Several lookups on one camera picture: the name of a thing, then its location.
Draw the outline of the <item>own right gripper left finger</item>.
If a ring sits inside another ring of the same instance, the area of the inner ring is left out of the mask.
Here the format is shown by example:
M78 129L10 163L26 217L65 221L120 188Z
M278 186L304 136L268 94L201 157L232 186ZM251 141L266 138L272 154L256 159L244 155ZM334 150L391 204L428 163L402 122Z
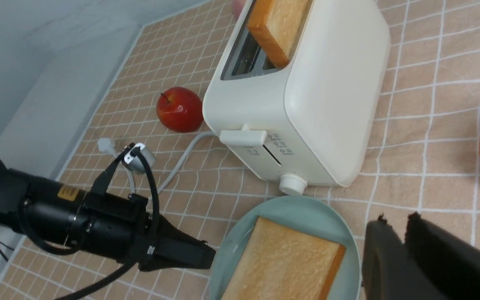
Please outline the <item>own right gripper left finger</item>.
M436 299L436 289L384 216L366 226L362 282L367 300Z

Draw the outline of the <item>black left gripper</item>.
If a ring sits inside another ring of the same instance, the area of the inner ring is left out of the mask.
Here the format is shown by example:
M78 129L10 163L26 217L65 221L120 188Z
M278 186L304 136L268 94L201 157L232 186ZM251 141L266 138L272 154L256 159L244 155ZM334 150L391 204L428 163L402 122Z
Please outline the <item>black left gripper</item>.
M86 194L82 203L82 250L116 260L136 261L143 272L164 268L210 269L216 251L173 226L153 217L147 199L131 194L125 200L112 194Z

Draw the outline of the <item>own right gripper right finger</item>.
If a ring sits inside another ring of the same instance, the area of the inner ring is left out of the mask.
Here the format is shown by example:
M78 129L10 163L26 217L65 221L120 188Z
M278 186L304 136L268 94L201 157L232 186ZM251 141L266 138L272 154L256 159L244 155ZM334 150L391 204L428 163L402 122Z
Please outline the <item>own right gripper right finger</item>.
M480 300L480 250L419 213L407 222L406 249L435 289L448 300Z

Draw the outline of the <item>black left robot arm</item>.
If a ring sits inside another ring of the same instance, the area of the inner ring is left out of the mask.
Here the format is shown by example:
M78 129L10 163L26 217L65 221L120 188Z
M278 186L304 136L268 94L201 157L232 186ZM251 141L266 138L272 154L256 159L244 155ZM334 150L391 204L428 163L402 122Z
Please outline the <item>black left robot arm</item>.
M107 192L125 157L137 158L143 164L152 192L150 199L132 193L124 200ZM206 241L181 232L160 214L150 165L134 144L95 179L90 191L8 169L0 160L0 225L29 237L52 255L86 251L120 264L112 274L64 296L65 300L86 298L134 266L142 272L208 270L217 263L216 252Z

